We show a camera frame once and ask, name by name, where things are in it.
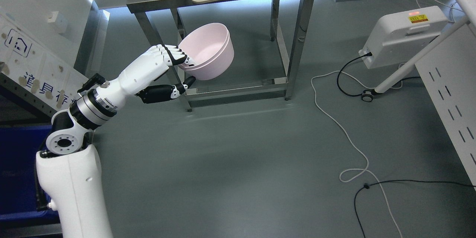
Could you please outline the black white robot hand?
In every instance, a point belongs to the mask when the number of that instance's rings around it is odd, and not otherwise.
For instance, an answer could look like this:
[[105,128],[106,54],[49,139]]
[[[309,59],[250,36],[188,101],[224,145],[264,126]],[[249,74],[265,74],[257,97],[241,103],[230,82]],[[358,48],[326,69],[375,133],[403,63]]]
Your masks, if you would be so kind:
[[126,98],[132,95],[146,104],[177,99],[196,81],[194,76],[174,85],[151,86],[150,83],[170,67],[189,62],[190,58],[175,45],[154,45],[130,63],[108,87],[97,89],[97,93],[117,108],[123,107]]

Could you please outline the white humanoid robot arm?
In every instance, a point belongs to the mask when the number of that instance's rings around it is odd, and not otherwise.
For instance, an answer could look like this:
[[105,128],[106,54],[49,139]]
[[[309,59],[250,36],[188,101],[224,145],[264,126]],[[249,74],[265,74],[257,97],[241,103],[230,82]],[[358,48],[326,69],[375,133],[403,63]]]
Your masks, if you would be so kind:
[[83,145],[83,138],[116,115],[128,94],[120,77],[88,91],[53,116],[47,157],[36,154],[39,184],[51,197],[49,208],[58,211],[65,238],[113,237],[100,158],[93,144]]

